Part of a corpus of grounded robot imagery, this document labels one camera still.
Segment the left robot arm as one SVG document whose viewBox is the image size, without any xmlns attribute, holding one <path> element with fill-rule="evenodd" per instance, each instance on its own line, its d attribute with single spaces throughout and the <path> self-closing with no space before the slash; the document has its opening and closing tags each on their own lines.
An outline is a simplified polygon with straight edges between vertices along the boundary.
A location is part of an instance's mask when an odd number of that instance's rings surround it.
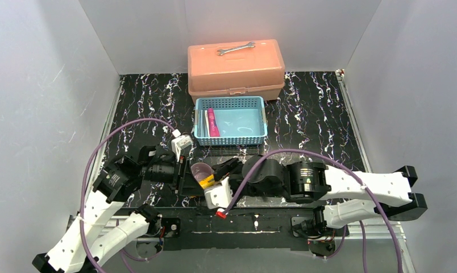
<svg viewBox="0 0 457 273">
<path fill-rule="evenodd" d="M 179 236 L 181 222 L 178 218 L 165 220 L 149 204 L 131 211 L 105 235 L 101 233 L 144 181 L 178 186 L 186 176 L 194 180 L 188 168 L 185 151 L 174 153 L 155 146 L 144 146 L 137 160 L 130 156 L 113 159 L 101 169 L 62 239 L 47 253 L 34 257 L 32 265 L 39 272 L 99 272 L 111 257 L 139 237 L 156 238 L 159 253 L 165 238 Z"/>
</svg>

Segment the purple ceramic mug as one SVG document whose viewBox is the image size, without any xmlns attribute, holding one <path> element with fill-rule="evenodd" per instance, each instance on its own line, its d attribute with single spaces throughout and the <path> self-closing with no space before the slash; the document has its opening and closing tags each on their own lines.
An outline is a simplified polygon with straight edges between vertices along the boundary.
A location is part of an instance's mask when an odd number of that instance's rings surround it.
<svg viewBox="0 0 457 273">
<path fill-rule="evenodd" d="M 199 183 L 202 179 L 213 174 L 212 168 L 206 163 L 195 163 L 190 167 L 191 173 Z"/>
</svg>

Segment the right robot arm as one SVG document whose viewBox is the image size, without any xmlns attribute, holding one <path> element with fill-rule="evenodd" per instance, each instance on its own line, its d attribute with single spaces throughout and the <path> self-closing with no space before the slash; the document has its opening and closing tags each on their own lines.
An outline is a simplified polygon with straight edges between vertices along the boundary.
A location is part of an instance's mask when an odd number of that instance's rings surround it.
<svg viewBox="0 0 457 273">
<path fill-rule="evenodd" d="M 297 149 L 281 149 L 263 155 L 245 175 L 238 190 L 225 209 L 216 215 L 225 219 L 244 186 L 272 155 L 297 153 L 320 159 L 311 162 L 303 178 L 303 195 L 312 201 L 345 198 L 335 205 L 320 206 L 313 210 L 314 226 L 340 229 L 356 221 L 382 217 L 386 225 L 392 221 L 413 221 L 427 211 L 425 197 L 411 192 L 418 179 L 412 166 L 403 166 L 393 173 L 353 172 L 344 165 L 320 154 Z"/>
</svg>

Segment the yellow toothpaste tube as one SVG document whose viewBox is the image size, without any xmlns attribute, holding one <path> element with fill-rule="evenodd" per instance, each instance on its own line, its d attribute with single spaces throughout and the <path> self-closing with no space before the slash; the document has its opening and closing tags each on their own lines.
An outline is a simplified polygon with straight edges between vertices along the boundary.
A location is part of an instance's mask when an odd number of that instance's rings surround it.
<svg viewBox="0 0 457 273">
<path fill-rule="evenodd" d="M 215 184 L 215 179 L 214 179 L 214 175 L 210 175 L 204 179 L 202 179 L 200 182 L 199 182 L 199 185 L 201 186 L 202 189 L 206 189 L 206 188 L 209 188 L 209 187 L 212 187 L 213 185 Z"/>
</svg>

